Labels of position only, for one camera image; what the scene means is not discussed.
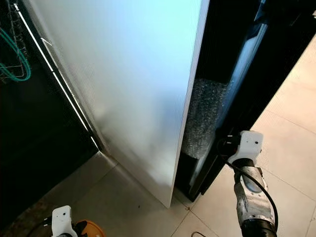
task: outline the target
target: green wire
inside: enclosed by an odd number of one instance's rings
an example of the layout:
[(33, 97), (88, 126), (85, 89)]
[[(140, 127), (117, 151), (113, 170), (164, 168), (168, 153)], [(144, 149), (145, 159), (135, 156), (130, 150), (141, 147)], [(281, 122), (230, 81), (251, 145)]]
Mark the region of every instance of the green wire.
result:
[(21, 59), (21, 62), (23, 63), (25, 69), (26, 69), (26, 77), (24, 79), (17, 78), (14, 74), (12, 74), (3, 63), (0, 63), (0, 71), (2, 71), (4, 74), (6, 74), (11, 80), (14, 81), (26, 81), (31, 77), (31, 68), (30, 64), (28, 63), (27, 59), (24, 57), (21, 50), (17, 47), (17, 45), (14, 43), (14, 41), (10, 38), (10, 36), (1, 29), (0, 35), (2, 38), (7, 42), (7, 44), (15, 51), (15, 53), (19, 56)]
[(15, 43), (13, 42), (13, 40), (10, 38), (10, 36), (3, 30), (2, 31), (2, 37), (3, 39), (10, 45), (10, 47), (18, 54), (18, 56), (20, 57), (21, 61), (23, 62), (23, 65), (26, 68), (26, 71), (28, 72), (28, 74), (31, 73), (31, 69), (30, 66), (28, 64), (28, 61), (26, 60), (26, 58), (24, 57), (23, 53), (20, 51), (20, 49), (15, 45)]

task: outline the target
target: bubble wrap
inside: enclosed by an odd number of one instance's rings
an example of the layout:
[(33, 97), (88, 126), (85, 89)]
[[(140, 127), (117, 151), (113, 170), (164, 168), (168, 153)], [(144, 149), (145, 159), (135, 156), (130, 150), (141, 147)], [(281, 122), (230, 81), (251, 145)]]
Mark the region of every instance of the bubble wrap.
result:
[(187, 155), (200, 159), (207, 155), (211, 142), (215, 136), (215, 129), (227, 85), (206, 79), (196, 79), (181, 151)]

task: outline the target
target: kitchen floor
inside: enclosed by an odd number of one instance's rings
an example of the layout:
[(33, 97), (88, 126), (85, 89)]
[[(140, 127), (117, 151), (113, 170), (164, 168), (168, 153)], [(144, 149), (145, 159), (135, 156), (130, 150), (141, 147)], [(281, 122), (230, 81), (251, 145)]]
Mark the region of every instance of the kitchen floor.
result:
[[(280, 237), (316, 236), (316, 37), (253, 126), (264, 134), (258, 165), (279, 212)], [(115, 161), (97, 154), (45, 199), (68, 204), (107, 237), (241, 237), (233, 171), (225, 167), (190, 203), (175, 190), (166, 209)]]

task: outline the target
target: orange object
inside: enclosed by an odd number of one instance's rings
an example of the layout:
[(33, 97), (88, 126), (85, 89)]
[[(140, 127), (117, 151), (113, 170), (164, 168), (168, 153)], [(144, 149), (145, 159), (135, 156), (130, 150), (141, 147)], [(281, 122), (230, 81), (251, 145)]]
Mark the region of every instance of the orange object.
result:
[(87, 233), (88, 237), (106, 237), (101, 228), (92, 221), (82, 220), (87, 222), (87, 226), (83, 229), (82, 234)]

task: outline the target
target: tile grout line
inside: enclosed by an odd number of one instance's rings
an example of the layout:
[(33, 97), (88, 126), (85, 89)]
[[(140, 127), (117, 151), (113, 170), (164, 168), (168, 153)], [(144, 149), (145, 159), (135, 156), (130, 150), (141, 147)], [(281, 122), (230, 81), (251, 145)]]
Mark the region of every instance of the tile grout line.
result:
[(195, 215), (210, 231), (212, 231), (216, 236), (219, 237), (219, 235), (218, 235), (215, 231), (213, 231), (211, 228), (209, 228), (209, 226), (208, 226), (204, 221), (202, 221), (192, 210), (190, 210), (190, 212), (191, 212), (193, 215)]
[(188, 213), (184, 216), (184, 218), (182, 219), (182, 221), (180, 222), (180, 224), (177, 226), (177, 228), (174, 230), (174, 232), (171, 234), (170, 237), (172, 237), (174, 235), (174, 233), (177, 232), (177, 230), (179, 229), (179, 227), (181, 226), (182, 222), (184, 222), (184, 219), (188, 216), (188, 214), (190, 213), (190, 211), (188, 211)]
[(119, 163), (116, 163), (108, 172), (106, 172), (97, 182), (95, 182), (80, 198), (78, 198), (76, 201), (74, 201), (71, 205), (72, 206), (77, 205), (77, 203), (80, 200), (82, 200), (105, 176), (107, 176), (109, 173), (111, 173), (118, 164)]
[(315, 133), (315, 132), (310, 131), (310, 130), (308, 130), (307, 128), (305, 128), (305, 127), (301, 126), (301, 125), (298, 125), (298, 124), (296, 124), (296, 123), (292, 122), (291, 120), (289, 120), (289, 119), (287, 119), (287, 118), (284, 118), (284, 117), (283, 117), (283, 116), (281, 116), (281, 115), (278, 115), (277, 113), (275, 113), (275, 112), (273, 112), (273, 111), (270, 111), (270, 110), (268, 110), (268, 109), (265, 109), (265, 110), (266, 110), (266, 111), (268, 111), (268, 112), (270, 112), (270, 113), (272, 113), (272, 114), (274, 114), (274, 115), (276, 115), (276, 116), (278, 116), (278, 117), (279, 117), (279, 118), (281, 118), (281, 119), (285, 119), (286, 121), (288, 121), (288, 122), (290, 122), (290, 123), (292, 123), (292, 124), (294, 124), (294, 125), (296, 125), (296, 126), (298, 126), (298, 127), (302, 128), (302, 129), (304, 129), (304, 130), (306, 130), (306, 131), (308, 131), (308, 132), (310, 132), (310, 133), (312, 133), (312, 134), (315, 134), (315, 135), (316, 135), (316, 133)]
[(314, 214), (315, 214), (315, 210), (316, 210), (316, 205), (315, 205), (315, 207), (314, 207), (314, 211), (313, 211), (313, 213), (312, 213), (312, 217), (311, 217), (310, 223), (308, 224), (308, 228), (307, 228), (305, 237), (307, 237), (308, 231), (310, 230), (311, 223), (312, 223), (312, 220), (313, 220), (313, 216), (314, 216)]
[(280, 177), (276, 176), (275, 174), (273, 174), (272, 172), (270, 172), (269, 170), (267, 170), (266, 168), (262, 168), (264, 169), (266, 172), (270, 173), (271, 175), (273, 175), (274, 177), (276, 177), (277, 179), (281, 180), (282, 182), (286, 183), (287, 185), (291, 186), (292, 188), (294, 188), (296, 191), (298, 191), (299, 193), (303, 194), (305, 197), (309, 198), (310, 200), (314, 201), (316, 203), (316, 200), (310, 196), (308, 196), (307, 194), (303, 193), (301, 190), (297, 189), (296, 187), (294, 187), (293, 185), (287, 183), (285, 180), (281, 179)]
[(288, 82), (292, 83), (292, 84), (295, 84), (295, 85), (298, 85), (299, 87), (305, 89), (305, 90), (308, 90), (308, 91), (311, 91), (314, 93), (314, 90), (311, 89), (311, 88), (308, 88), (307, 86), (303, 85), (303, 84), (300, 84), (299, 82), (296, 82), (296, 81), (292, 81), (292, 80), (289, 80)]

